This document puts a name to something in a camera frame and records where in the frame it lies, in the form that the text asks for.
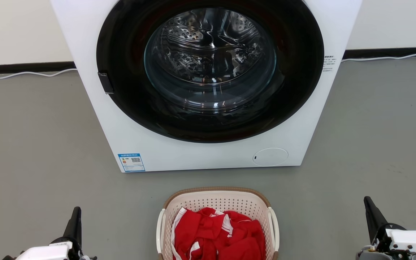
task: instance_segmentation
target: white wall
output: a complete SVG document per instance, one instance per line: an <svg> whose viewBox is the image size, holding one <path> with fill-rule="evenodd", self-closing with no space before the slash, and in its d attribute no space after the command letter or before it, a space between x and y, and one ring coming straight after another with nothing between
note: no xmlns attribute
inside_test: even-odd
<svg viewBox="0 0 416 260"><path fill-rule="evenodd" d="M416 47L416 0L364 0L347 49L403 47ZM71 60L49 0L0 0L0 64Z"/></svg>

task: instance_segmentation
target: white basket handle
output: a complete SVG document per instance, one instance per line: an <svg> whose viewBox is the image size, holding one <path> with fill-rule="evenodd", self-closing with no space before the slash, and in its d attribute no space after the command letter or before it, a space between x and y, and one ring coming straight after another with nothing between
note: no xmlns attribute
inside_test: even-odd
<svg viewBox="0 0 416 260"><path fill-rule="evenodd" d="M162 248L161 245L163 243L163 241L161 240L161 234L163 232L163 229L165 228L165 225L162 224L162 222L164 221L163 216L165 215L165 211L166 211L166 209L162 209L160 211L160 215L158 216L158 221L157 221L157 252L159 254L161 254L161 248Z"/></svg>
<svg viewBox="0 0 416 260"><path fill-rule="evenodd" d="M274 242L274 251L279 250L279 244L280 244L280 233L279 233L279 221L277 221L277 216L274 210L269 207L269 223L271 226L273 225L274 230L271 229L271 235Z"/></svg>

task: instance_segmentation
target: laundry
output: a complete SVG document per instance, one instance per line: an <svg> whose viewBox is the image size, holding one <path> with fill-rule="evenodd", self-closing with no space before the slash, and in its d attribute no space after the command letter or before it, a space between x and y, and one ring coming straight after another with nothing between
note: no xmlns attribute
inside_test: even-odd
<svg viewBox="0 0 416 260"><path fill-rule="evenodd" d="M265 238L257 220L235 211L181 208L172 226L174 260L265 260Z"/></svg>

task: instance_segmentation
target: washing machine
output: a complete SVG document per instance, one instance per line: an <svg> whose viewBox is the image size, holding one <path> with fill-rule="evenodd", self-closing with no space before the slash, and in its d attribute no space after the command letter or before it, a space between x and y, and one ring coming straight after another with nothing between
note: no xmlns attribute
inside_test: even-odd
<svg viewBox="0 0 416 260"><path fill-rule="evenodd" d="M361 0L51 0L122 172L301 165Z"/></svg>

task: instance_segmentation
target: gray floor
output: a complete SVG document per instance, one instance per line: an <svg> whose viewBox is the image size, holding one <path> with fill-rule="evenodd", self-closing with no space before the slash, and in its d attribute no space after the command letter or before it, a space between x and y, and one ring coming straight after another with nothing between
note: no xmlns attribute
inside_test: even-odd
<svg viewBox="0 0 416 260"><path fill-rule="evenodd" d="M261 171L120 173L78 74L0 80L0 259L61 236L77 205L86 254L155 259L165 199L220 184L268 197L280 259L353 259L367 195L416 229L416 58L344 63L303 165Z"/></svg>

